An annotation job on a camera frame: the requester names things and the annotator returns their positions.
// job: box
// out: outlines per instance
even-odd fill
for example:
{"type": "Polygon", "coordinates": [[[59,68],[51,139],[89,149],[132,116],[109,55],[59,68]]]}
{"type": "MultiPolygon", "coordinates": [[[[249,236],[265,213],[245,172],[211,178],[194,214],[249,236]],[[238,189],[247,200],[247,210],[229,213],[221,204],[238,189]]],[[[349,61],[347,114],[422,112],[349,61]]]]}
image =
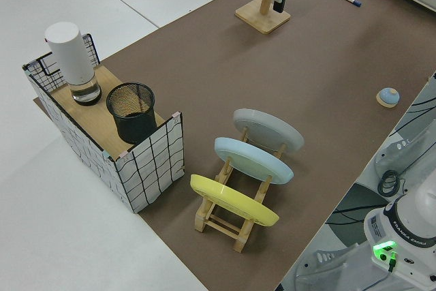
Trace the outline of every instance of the box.
{"type": "Polygon", "coordinates": [[[80,106],[70,96],[59,96],[69,90],[51,52],[22,68],[73,151],[130,211],[137,213],[185,173],[182,114],[176,112],[166,121],[156,114],[156,132],[135,146],[124,143],[106,110],[107,94],[121,81],[100,65],[91,35],[83,39],[102,88],[99,106],[80,106]],[[100,113],[86,116],[89,110],[100,113]],[[109,123],[97,123],[101,120],[109,123]]]}

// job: mesh cup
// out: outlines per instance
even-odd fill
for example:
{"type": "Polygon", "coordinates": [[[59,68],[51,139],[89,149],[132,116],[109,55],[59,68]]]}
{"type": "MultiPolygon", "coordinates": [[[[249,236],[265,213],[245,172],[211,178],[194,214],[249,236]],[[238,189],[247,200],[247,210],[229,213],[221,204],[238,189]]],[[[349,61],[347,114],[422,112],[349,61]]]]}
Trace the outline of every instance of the mesh cup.
{"type": "Polygon", "coordinates": [[[157,129],[154,105],[151,89],[135,82],[113,88],[106,99],[119,137],[130,144],[145,140],[157,129]]]}

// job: wooden block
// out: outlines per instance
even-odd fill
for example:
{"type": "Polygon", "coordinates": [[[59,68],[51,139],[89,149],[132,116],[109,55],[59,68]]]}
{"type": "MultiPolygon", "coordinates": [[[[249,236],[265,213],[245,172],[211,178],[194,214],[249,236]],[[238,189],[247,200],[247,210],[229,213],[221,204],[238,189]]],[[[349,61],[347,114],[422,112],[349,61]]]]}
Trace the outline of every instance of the wooden block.
{"type": "Polygon", "coordinates": [[[268,13],[266,15],[262,15],[260,13],[261,3],[262,0],[253,0],[247,5],[238,8],[235,12],[235,15],[263,34],[272,32],[291,18],[287,12],[275,12],[272,4],[270,4],[268,13]]]}
{"type": "MultiPolygon", "coordinates": [[[[67,85],[54,90],[51,96],[101,148],[106,150],[113,159],[117,159],[122,152],[131,148],[132,144],[119,138],[114,118],[106,108],[106,98],[109,92],[122,82],[103,65],[95,67],[95,75],[102,88],[102,98],[95,105],[81,106],[77,104],[67,85]]],[[[156,112],[155,118],[158,127],[165,122],[156,112]]]]}

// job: brown table mat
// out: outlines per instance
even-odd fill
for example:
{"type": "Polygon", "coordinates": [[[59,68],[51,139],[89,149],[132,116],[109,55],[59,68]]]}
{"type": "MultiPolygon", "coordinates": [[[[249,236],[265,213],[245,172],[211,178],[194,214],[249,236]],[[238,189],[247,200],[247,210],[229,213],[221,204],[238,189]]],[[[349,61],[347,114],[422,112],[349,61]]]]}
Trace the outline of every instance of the brown table mat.
{"type": "MultiPolygon", "coordinates": [[[[436,66],[435,14],[412,1],[287,0],[291,19],[270,35],[235,17],[250,1],[215,0],[103,61],[150,86],[164,117],[183,112],[186,175],[140,215],[212,291],[275,289],[436,66]],[[396,108],[376,102],[384,87],[400,92],[396,108]],[[293,180],[264,201],[281,219],[255,226],[242,254],[193,229],[201,198],[189,186],[192,173],[219,172],[214,139],[238,138],[237,108],[273,114],[306,141],[283,158],[293,180]]],[[[228,185],[258,187],[237,172],[228,185]]]]}

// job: white cylinder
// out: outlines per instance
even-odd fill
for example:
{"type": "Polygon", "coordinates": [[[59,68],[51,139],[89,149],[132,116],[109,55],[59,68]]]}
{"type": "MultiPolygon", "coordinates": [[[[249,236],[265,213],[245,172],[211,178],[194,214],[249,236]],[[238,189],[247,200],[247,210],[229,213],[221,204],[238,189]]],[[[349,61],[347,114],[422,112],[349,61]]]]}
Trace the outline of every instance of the white cylinder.
{"type": "Polygon", "coordinates": [[[94,77],[94,69],[77,25],[55,23],[47,28],[45,37],[68,84],[83,85],[94,77]]]}

